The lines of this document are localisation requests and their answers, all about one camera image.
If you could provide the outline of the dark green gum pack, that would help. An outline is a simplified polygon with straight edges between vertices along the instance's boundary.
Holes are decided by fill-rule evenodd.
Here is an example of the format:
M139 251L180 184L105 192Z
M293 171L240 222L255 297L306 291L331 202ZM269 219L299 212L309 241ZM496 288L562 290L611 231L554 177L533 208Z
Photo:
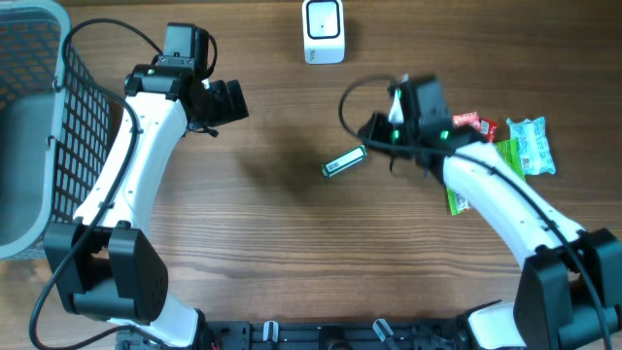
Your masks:
M364 145L359 145L340 157L322 165L322 172L326 179L329 179L345 169L361 162L367 156Z

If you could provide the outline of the red small box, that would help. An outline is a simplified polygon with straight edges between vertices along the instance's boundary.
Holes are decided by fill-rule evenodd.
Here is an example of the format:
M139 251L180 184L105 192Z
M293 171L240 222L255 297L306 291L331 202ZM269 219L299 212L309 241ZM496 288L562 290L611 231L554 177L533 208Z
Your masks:
M456 128L470 126L478 132L481 131L481 120L476 112L455 115L452 117L452 124Z

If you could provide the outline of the red long stick packet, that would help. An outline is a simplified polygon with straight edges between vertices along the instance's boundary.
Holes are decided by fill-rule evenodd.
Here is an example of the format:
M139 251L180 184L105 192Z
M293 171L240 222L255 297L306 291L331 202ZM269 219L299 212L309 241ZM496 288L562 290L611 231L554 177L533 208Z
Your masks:
M498 124L488 119L480 120L480 133L485 137L488 142L494 142Z

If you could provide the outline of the green snack bag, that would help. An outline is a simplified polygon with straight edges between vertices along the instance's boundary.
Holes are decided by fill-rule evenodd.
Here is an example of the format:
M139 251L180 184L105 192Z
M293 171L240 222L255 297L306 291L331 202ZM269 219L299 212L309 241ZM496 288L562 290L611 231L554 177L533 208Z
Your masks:
M525 175L521 167L521 161L518 155L519 144L517 139L508 139L495 144L501 158L504 162L522 179ZM461 194L450 188L446 189L449 211L452 216L457 216L472 208L470 202Z

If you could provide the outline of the teal white snack packet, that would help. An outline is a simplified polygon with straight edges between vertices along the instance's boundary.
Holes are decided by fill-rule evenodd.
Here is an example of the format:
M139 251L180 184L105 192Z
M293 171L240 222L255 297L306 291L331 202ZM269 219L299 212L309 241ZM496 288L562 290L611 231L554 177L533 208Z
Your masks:
M546 136L546 119L525 119L513 122L507 119L511 139L518 143L518 158L524 175L556 173L556 166Z

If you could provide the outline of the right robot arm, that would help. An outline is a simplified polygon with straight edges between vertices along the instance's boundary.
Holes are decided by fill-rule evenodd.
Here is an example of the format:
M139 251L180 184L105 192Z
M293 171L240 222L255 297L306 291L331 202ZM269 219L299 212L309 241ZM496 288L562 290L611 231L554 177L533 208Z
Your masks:
M434 76L383 76L393 105L356 131L366 146L412 158L462 195L520 266L516 297L466 315L479 349L612 348L621 330L621 243L556 210L470 126L457 126Z

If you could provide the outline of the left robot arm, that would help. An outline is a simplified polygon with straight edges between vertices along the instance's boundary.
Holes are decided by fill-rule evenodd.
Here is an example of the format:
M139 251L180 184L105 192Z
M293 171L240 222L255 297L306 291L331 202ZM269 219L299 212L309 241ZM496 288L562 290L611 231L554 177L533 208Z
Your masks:
M123 117L96 182L69 223L44 236L52 271L47 291L64 310L109 324L110 333L160 349L217 349L204 314L168 290L165 263L149 241L159 184L188 133L216 136L245 119L237 81L216 81L215 38L189 23L169 23L153 61L126 77Z

